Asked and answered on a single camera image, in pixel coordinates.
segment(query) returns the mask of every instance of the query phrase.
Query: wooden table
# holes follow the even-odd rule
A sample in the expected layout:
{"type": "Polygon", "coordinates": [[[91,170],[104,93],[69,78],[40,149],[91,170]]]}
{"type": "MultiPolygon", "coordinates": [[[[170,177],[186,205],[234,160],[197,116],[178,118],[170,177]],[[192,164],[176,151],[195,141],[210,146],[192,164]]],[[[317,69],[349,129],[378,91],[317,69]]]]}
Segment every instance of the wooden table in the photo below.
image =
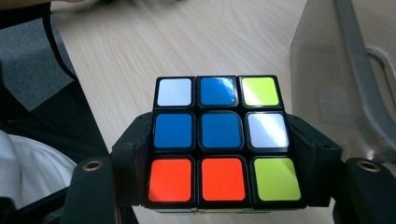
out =
{"type": "MultiPolygon", "coordinates": [[[[290,44],[305,0],[55,2],[53,16],[109,150],[151,111],[156,77],[277,75],[291,113],[290,44]]],[[[332,223],[331,208],[262,215],[162,215],[140,223],[332,223]]]]}

